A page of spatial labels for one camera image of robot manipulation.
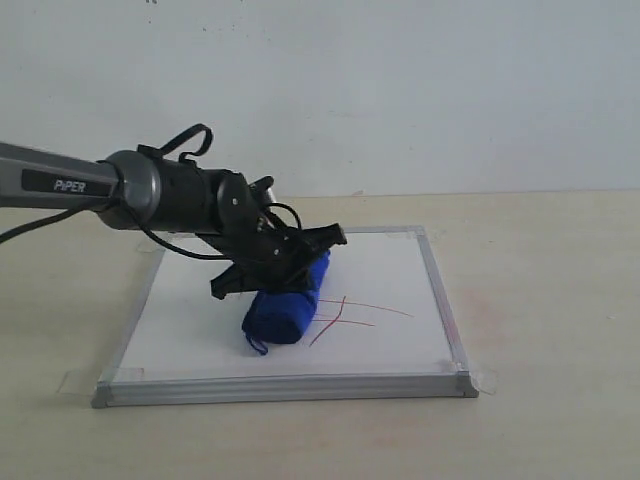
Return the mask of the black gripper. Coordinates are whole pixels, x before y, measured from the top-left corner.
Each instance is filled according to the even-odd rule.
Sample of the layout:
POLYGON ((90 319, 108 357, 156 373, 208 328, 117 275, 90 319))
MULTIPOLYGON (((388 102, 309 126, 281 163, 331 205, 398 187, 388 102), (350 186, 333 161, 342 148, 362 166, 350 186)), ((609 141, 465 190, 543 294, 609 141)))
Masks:
POLYGON ((303 229, 299 214, 281 202, 260 206, 253 220, 236 223, 223 234, 197 237, 232 261, 210 280, 210 293, 218 300, 235 293, 310 290, 309 258, 347 244, 339 223, 303 229))

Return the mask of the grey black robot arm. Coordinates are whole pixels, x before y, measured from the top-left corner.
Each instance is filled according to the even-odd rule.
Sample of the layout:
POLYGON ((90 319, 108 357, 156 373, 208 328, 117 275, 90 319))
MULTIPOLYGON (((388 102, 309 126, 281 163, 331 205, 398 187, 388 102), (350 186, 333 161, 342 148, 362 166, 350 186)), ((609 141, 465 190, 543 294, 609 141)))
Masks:
POLYGON ((230 266, 211 280, 213 297, 266 290, 302 292, 316 286, 312 264, 347 242, 337 223, 287 225, 270 192, 270 176, 250 183, 228 169, 171 161, 154 149, 118 151, 91 162, 4 143, 1 204, 8 208, 92 211, 115 230, 191 234, 230 266))

